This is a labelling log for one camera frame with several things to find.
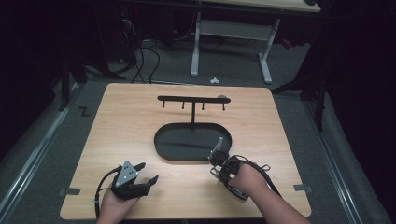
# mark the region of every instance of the wire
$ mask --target wire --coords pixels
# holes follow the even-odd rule
[[[142,64],[140,65],[140,67],[138,67],[138,66],[136,65],[137,72],[136,72],[136,74],[134,75],[134,78],[132,79],[131,83],[134,83],[134,81],[136,80],[137,76],[140,76],[140,77],[142,78],[142,83],[146,83],[146,81],[144,80],[144,78],[143,78],[143,76],[142,76],[142,74],[141,74],[141,70],[143,69],[144,62],[145,62],[145,55],[144,55],[144,53],[143,53],[143,50],[148,50],[148,51],[151,51],[152,53],[154,53],[154,54],[157,56],[157,59],[158,59],[158,60],[157,60],[157,64],[155,65],[154,69],[153,69],[153,70],[151,71],[151,73],[148,75],[148,83],[149,83],[149,84],[152,84],[152,82],[151,82],[152,76],[154,75],[154,72],[157,70],[158,66],[160,65],[160,61],[161,61],[160,55],[159,55],[155,50],[151,49],[151,48],[154,48],[156,45],[157,45],[157,41],[156,41],[156,44],[155,44],[154,46],[150,46],[149,48],[141,48],[141,47],[140,47],[140,55],[141,55],[141,57],[142,57]]]
[[[160,65],[160,55],[157,52],[155,52],[154,50],[152,50],[152,49],[146,49],[146,50],[149,50],[149,51],[153,52],[154,54],[157,55],[157,58],[158,58],[157,64],[155,65],[154,69],[152,70],[152,72],[148,76],[148,83],[152,84],[151,83],[152,75],[154,74],[155,70],[157,70],[158,66]]]
[[[96,213],[96,218],[99,218],[100,215],[100,208],[99,208],[99,192],[103,189],[101,189],[103,182],[105,182],[106,178],[114,173],[119,173],[122,169],[122,166],[119,166],[113,170],[111,170],[110,172],[108,172],[100,181],[98,188],[96,190],[96,194],[95,194],[95,200],[94,200],[94,206],[95,206],[95,213]]]
[[[234,44],[234,45],[247,45],[247,44],[253,44],[256,43],[257,40],[253,40],[253,39],[244,39],[245,42],[241,42],[239,43],[238,41],[234,41],[235,38],[225,38],[224,42],[229,43],[229,44]]]
[[[134,34],[134,25],[130,21],[126,20],[126,19],[122,19],[122,21],[124,22],[123,34],[125,36],[126,44],[129,45],[130,41],[129,41],[128,34],[131,33],[131,27],[132,27],[132,34]]]
[[[143,44],[143,42],[150,42],[150,41],[154,41],[154,45],[153,45],[153,46],[150,46],[150,47],[143,47],[143,49],[152,49],[152,48],[154,48],[155,46],[157,46],[158,40],[156,40],[156,39],[147,39],[147,40],[143,40],[143,41],[142,41],[142,44]]]
[[[193,25],[194,25],[196,15],[197,15],[196,12],[194,12],[194,14],[192,15],[192,21],[191,21],[191,25],[190,25],[189,31],[187,31],[187,33],[184,34],[182,37],[177,38],[177,39],[174,39],[174,41],[178,41],[178,40],[182,40],[182,39],[185,39],[185,38],[189,38],[189,37],[191,37],[191,36],[194,36],[194,35],[190,35],[190,32],[191,32],[192,27],[193,27]]]
[[[142,76],[142,74],[140,73],[140,71],[142,70],[142,68],[143,68],[143,65],[145,64],[145,57],[144,57],[144,55],[143,55],[143,50],[142,50],[142,48],[141,48],[141,46],[140,46],[140,55],[142,56],[142,64],[140,65],[140,67],[137,65],[137,63],[136,63],[136,68],[137,68],[137,72],[136,72],[136,74],[134,75],[134,78],[132,79],[132,81],[131,81],[131,83],[134,83],[134,81],[136,80],[136,78],[137,78],[137,76],[140,76],[141,78],[142,78],[142,84],[145,84],[146,82],[145,82],[145,79],[143,79],[143,76]]]
[[[130,70],[131,68],[133,68],[135,66],[135,63],[136,63],[136,60],[134,59],[134,57],[132,57],[131,61],[129,61],[128,64],[125,67],[123,67],[123,68],[121,68],[119,70],[116,70],[116,71],[114,71],[112,73],[114,73],[114,74],[124,73],[124,72]],[[84,69],[85,69],[85,71],[87,73],[92,74],[92,75],[96,75],[96,76],[103,76],[104,75],[103,73],[99,73],[99,72],[95,72],[95,71],[91,70],[87,66],[85,66]]]
[[[223,38],[222,36],[219,36],[218,39],[219,39],[219,44],[218,44],[217,46],[215,46],[214,48],[207,48],[207,47],[204,47],[202,44],[200,44],[199,46],[200,46],[202,49],[210,49],[210,50],[219,49],[219,48],[223,45],[223,43],[224,43],[224,38]]]
[[[194,41],[193,41],[193,40],[189,40],[189,38],[194,37],[194,36],[195,36],[195,35],[187,36],[186,38],[184,38],[184,39],[179,39],[178,41],[175,41],[174,43],[175,43],[176,45],[179,45],[179,46],[182,46],[182,47],[191,46],[191,45],[194,44]]]
[[[99,191],[105,190],[105,189],[110,189],[110,188],[104,188],[104,189],[100,189]]]

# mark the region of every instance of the black tape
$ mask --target black tape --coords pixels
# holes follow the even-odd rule
[[[61,189],[59,190],[59,196],[65,196],[66,194],[68,195],[79,195],[79,192],[81,189],[73,189],[73,188],[68,188],[68,189]]]
[[[295,191],[304,190],[306,193],[312,192],[312,188],[306,185],[293,185]]]

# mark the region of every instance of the white desk leg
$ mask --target white desk leg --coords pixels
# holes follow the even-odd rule
[[[270,70],[268,69],[268,64],[267,64],[267,56],[268,56],[268,53],[270,52],[272,43],[274,42],[274,38],[275,38],[277,27],[279,26],[279,23],[280,23],[280,19],[276,19],[274,22],[274,25],[271,29],[271,32],[268,35],[268,41],[267,41],[267,45],[265,47],[264,53],[259,54],[260,64],[262,65],[262,75],[264,76],[264,82],[267,84],[272,83]]]
[[[194,51],[192,52],[191,62],[191,76],[198,76],[198,64],[199,64],[199,35],[201,33],[201,12],[197,12],[197,22],[195,24],[195,44]]]

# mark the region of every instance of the desk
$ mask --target desk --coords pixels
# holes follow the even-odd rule
[[[292,157],[272,94],[264,88],[110,84],[107,86],[91,132],[78,162],[70,188],[79,195],[66,195],[61,210],[65,219],[94,219],[93,197],[102,177],[125,160],[146,163],[136,183],[159,175],[149,196],[142,198],[128,218],[222,218],[261,217],[255,204],[238,200],[209,173],[207,161],[166,161],[154,147],[154,134],[164,124],[190,122],[191,104],[157,100],[158,95],[217,97],[225,105],[205,104],[196,110],[196,122],[225,127],[233,138],[230,155],[243,155],[268,172],[283,198],[309,216],[304,191],[293,185],[302,181]],[[104,186],[112,181],[110,176]]]
[[[239,5],[244,7],[269,7],[274,9],[294,10],[302,12],[320,12],[320,8],[318,7],[318,5],[309,6],[307,3],[304,2],[304,0],[200,0],[198,4],[202,4],[202,2]],[[262,76],[264,78],[264,82],[267,84],[271,84],[272,78],[266,60],[272,43],[274,41],[279,23],[280,19],[275,19],[273,25],[257,25],[239,22],[201,20],[201,13],[198,12],[195,25],[195,41],[194,50],[192,52],[191,75],[193,77],[198,76],[200,35],[220,35],[266,41],[263,52],[259,54],[259,61],[262,67]]]

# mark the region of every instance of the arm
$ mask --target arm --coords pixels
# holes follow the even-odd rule
[[[128,211],[139,201],[139,198],[122,200],[108,189],[102,200],[100,216],[97,224],[118,224],[122,222]]]
[[[269,189],[264,177],[250,165],[242,164],[238,175],[228,184],[249,195],[269,224],[310,223],[290,204]]]

